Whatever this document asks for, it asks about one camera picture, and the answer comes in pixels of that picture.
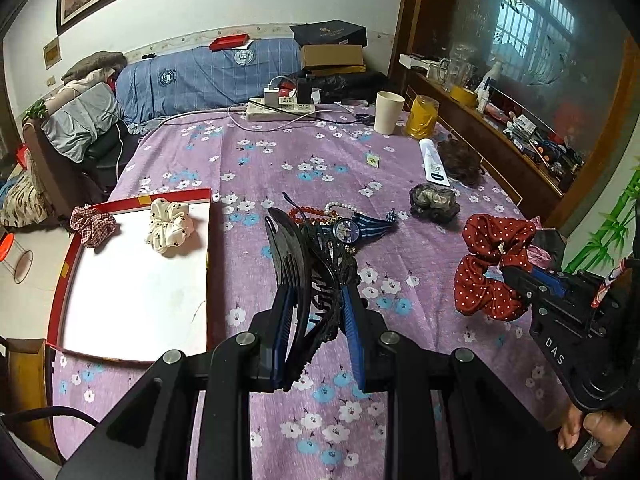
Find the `operator right hand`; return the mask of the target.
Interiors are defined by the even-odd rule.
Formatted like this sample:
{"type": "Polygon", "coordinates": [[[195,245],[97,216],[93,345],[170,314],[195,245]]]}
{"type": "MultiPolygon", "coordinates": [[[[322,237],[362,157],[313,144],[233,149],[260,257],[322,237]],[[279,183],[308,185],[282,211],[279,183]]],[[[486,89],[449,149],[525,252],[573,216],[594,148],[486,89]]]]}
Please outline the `operator right hand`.
{"type": "Polygon", "coordinates": [[[623,444],[631,430],[631,424],[609,412],[584,414],[573,403],[569,403],[558,434],[558,447],[561,450],[572,448],[579,440],[582,430],[600,442],[601,446],[594,458],[607,463],[623,444]]]}

